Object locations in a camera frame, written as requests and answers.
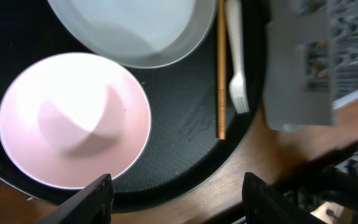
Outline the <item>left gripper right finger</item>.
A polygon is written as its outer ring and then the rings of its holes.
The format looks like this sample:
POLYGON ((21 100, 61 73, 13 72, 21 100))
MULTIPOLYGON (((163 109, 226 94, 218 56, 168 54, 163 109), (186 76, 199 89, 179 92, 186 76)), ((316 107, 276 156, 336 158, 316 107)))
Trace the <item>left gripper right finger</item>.
POLYGON ((251 172, 246 172, 242 186, 242 203, 248 224, 323 224, 319 218, 287 200, 251 172))

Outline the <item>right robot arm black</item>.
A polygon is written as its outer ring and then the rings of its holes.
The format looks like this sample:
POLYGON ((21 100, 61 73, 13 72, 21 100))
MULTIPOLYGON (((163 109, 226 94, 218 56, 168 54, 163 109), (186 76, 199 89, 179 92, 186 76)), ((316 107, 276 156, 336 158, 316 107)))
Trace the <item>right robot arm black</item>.
POLYGON ((273 187, 328 223, 358 223, 358 140, 298 166, 273 187))

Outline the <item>pink bowl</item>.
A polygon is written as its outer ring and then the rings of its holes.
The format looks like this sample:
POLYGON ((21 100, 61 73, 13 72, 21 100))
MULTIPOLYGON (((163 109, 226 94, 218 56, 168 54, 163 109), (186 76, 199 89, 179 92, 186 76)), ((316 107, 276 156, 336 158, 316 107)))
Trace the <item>pink bowl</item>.
POLYGON ((139 81, 105 57, 72 52, 21 72, 0 104, 0 141, 38 183, 78 190, 122 176, 150 136, 150 103, 139 81))

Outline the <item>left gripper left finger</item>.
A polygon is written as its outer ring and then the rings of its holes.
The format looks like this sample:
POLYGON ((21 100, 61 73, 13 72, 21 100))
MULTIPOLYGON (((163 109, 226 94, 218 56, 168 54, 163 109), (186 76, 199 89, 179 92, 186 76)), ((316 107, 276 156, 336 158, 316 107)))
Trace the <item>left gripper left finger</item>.
POLYGON ((110 174, 103 174, 80 190, 38 224, 110 224, 114 189, 110 174))

